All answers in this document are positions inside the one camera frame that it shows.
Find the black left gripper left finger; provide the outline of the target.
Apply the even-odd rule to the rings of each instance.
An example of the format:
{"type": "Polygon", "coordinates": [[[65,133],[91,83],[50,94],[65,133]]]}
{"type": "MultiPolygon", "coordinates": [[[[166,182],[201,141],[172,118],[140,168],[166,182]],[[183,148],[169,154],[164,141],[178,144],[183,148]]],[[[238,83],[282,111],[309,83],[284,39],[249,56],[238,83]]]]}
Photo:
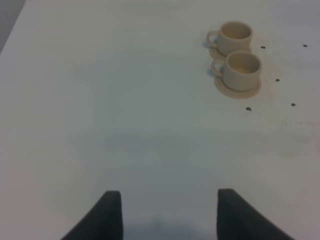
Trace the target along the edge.
{"type": "Polygon", "coordinates": [[[124,224],[121,193],[106,191],[64,240],[122,240],[124,224]]]}

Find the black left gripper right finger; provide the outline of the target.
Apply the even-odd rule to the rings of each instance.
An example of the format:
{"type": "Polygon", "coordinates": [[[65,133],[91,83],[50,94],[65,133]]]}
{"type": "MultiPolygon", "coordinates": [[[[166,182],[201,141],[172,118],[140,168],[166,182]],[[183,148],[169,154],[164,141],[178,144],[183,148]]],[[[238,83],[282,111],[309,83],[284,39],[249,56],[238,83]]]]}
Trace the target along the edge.
{"type": "Polygon", "coordinates": [[[216,234],[219,240],[291,240],[234,189],[217,193],[216,234]]]}

